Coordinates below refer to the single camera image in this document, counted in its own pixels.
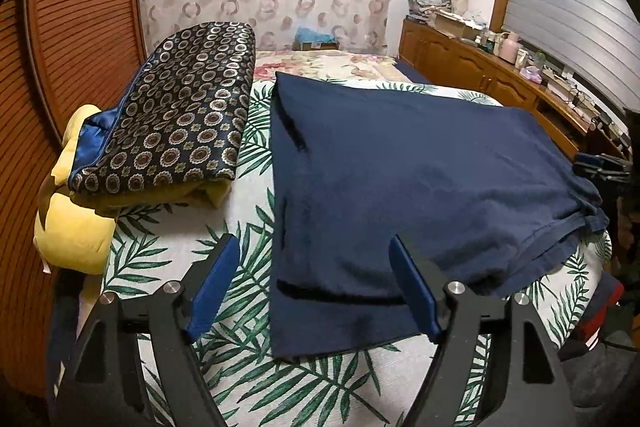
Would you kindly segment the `navy blue t-shirt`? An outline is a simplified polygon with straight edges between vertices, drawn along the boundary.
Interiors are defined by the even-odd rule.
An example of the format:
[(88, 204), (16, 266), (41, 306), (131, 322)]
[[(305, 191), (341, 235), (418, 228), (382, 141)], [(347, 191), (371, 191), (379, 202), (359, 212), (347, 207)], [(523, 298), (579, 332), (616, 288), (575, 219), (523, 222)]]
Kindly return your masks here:
[(608, 226), (594, 185), (526, 110), (279, 74), (270, 145), (277, 358), (416, 335), (390, 243), (504, 297)]

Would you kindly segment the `palm leaf print sheet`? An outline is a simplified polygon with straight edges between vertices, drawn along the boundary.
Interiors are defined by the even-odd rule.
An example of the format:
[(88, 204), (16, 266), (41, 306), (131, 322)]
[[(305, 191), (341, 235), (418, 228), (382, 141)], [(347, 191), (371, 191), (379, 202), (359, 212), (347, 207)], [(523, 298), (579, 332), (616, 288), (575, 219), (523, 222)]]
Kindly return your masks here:
[[(270, 350), (268, 286), (274, 227), (269, 150), (273, 81), (256, 81), (236, 180), (219, 209), (134, 207), (117, 222), (103, 280), (120, 298), (153, 294), (231, 233), (240, 265), (210, 333), (194, 351), (229, 426), (400, 426), (436, 347), (414, 336), (344, 355), (280, 361)], [(556, 347), (570, 337), (611, 258), (608, 233), (525, 288)]]

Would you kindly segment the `dark circle pattern folded quilt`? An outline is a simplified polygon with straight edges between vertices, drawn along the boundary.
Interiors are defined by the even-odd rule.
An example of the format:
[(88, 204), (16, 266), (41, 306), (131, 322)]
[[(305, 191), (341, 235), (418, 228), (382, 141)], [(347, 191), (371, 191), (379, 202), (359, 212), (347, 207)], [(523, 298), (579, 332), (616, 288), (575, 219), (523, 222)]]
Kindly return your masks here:
[(118, 105), (87, 118), (68, 187), (99, 209), (178, 202), (218, 206), (235, 178), (256, 43), (247, 23), (200, 23), (163, 40)]

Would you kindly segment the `yellow plush pillow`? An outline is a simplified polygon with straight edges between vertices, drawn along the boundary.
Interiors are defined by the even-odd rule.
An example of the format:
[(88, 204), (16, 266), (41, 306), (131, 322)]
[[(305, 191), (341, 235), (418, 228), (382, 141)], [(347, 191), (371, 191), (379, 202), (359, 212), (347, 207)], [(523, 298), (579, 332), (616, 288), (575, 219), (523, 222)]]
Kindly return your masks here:
[[(96, 128), (99, 137), (108, 133), (118, 109), (99, 110), (87, 104), (75, 110), (67, 121), (63, 134), (63, 150), (47, 178), (43, 180), (37, 197), (34, 222), (34, 243), (43, 263), (43, 271), (50, 266), (76, 270), (89, 275), (104, 272), (111, 241), (116, 229), (116, 218), (124, 208), (107, 208), (102, 215), (93, 208), (75, 204), (70, 198), (67, 180), (72, 173), (82, 126)], [(134, 196), (125, 207), (189, 204), (219, 208), (231, 190), (231, 180), (222, 179), (195, 187), (168, 188), (151, 196)]]

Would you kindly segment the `floral blanket navy border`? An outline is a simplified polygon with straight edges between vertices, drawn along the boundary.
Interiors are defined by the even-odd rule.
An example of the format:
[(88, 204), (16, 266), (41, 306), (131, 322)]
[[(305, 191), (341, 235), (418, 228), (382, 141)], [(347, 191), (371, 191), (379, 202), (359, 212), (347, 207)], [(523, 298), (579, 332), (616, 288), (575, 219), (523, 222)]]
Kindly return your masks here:
[(273, 81), (276, 79), (276, 72), (338, 83), (350, 80), (383, 80), (430, 84), (412, 66), (387, 55), (340, 50), (258, 51), (254, 80)]

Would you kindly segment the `wooden sideboard cabinet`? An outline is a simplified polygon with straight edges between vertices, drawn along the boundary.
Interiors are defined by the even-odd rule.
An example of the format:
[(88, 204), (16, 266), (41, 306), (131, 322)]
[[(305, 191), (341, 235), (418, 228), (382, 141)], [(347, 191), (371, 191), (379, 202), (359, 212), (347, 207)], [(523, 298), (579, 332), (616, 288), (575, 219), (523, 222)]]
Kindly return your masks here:
[(569, 158), (578, 153), (630, 157), (548, 88), (525, 79), (495, 55), (430, 26), (404, 20), (399, 58), (431, 83), (484, 93), (504, 106), (527, 110)]

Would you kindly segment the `purple tissue pack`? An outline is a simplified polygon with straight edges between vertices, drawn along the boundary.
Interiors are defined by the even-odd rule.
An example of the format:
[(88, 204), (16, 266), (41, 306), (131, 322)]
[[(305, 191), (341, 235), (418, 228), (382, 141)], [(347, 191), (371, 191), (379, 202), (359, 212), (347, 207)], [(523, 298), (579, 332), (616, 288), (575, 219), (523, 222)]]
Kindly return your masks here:
[(542, 83), (540, 69), (535, 65), (525, 66), (520, 70), (520, 75), (536, 84)]

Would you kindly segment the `pink bottle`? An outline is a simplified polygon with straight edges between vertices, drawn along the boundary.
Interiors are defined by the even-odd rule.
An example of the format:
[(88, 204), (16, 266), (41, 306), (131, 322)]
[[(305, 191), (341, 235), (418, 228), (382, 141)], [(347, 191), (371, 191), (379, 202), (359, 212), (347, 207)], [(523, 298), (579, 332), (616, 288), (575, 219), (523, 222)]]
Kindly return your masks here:
[(502, 34), (499, 56), (503, 61), (514, 65), (520, 49), (520, 36), (514, 31), (506, 31)]

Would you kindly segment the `cardboard box on cabinet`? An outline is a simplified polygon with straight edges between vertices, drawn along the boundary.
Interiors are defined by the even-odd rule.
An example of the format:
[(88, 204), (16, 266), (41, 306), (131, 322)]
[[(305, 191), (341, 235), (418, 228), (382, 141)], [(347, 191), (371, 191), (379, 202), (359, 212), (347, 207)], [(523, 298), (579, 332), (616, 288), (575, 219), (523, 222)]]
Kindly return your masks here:
[(484, 29), (449, 12), (436, 11), (434, 27), (445, 35), (458, 39), (474, 40)]

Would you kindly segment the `wooden louvered wardrobe door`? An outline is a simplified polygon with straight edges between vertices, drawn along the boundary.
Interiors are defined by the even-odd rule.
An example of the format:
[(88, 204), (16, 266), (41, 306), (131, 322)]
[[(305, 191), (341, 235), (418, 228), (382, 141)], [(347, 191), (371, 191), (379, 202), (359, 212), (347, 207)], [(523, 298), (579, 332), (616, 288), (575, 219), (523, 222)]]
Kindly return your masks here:
[(32, 232), (73, 111), (113, 106), (144, 59), (138, 0), (1, 0), (1, 374), (46, 392), (54, 280)]

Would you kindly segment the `grey window blind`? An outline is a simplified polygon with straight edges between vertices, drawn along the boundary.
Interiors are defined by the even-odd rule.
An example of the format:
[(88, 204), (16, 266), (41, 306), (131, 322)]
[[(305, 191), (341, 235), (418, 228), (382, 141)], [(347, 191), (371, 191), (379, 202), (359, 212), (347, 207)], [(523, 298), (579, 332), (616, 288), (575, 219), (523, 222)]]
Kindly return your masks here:
[(508, 0), (503, 27), (616, 106), (639, 107), (639, 23), (626, 0)]

